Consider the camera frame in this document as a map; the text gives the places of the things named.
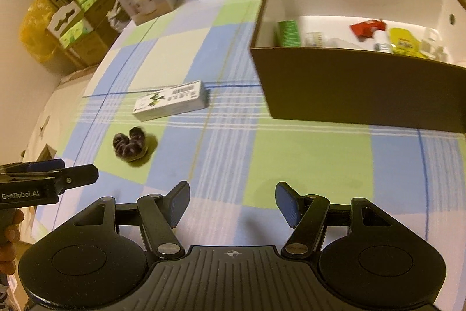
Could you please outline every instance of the crumpled plastic bag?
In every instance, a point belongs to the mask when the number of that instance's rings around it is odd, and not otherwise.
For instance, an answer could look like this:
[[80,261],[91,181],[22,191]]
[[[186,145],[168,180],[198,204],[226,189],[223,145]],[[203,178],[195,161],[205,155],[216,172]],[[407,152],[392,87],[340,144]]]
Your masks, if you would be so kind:
[[20,41],[27,52],[39,62],[53,58],[57,42],[47,33],[47,26],[57,9],[49,0],[35,0],[27,9],[20,26]]

